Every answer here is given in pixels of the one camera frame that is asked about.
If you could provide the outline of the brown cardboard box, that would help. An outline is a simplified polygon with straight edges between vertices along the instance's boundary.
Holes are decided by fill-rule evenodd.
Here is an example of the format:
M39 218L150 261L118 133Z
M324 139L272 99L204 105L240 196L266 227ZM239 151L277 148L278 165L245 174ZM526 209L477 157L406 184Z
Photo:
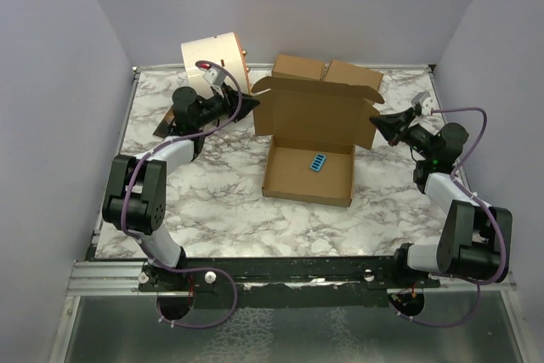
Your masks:
M260 101L253 111L257 136L270 138L262 193L292 201L349 207L354 192L357 147L372 147L383 96L367 86L263 77L252 86ZM326 155L319 173L309 169Z

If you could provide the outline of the small blue rack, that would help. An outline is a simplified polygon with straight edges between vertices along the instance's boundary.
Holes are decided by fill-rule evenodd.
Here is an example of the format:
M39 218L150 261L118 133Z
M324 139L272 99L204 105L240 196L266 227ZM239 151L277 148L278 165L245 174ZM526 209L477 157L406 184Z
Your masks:
M326 155L317 153L313 161L309 165L309 169L313 172L319 173L326 162Z

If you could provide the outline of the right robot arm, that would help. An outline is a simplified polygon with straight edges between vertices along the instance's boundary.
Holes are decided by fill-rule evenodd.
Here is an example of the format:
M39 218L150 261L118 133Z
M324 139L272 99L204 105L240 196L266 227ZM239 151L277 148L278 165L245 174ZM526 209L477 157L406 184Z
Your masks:
M408 145L421 156L413 181L446 215L439 241L435 244L406 243L395 251L390 267L392 281L409 287L422 272L454 275L480 285L501 282L508 272L513 215L493 207L468 190L456 176L456 162L468 158L463 146L468 132L450 122L430 133L414 119L422 107L396 114L371 117L370 121L389 145Z

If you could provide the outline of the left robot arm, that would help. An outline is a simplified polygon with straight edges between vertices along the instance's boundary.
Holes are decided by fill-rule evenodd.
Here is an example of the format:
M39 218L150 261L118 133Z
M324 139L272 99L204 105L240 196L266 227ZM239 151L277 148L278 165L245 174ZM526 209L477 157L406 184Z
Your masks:
M150 263L160 268L158 280L169 290L185 285L188 270L184 249L163 224L167 177L198 158L207 136L245 118L259 104L225 83L207 99L191 87L178 88L168 136L139 155L119 154L111 164L102 218L136 240Z

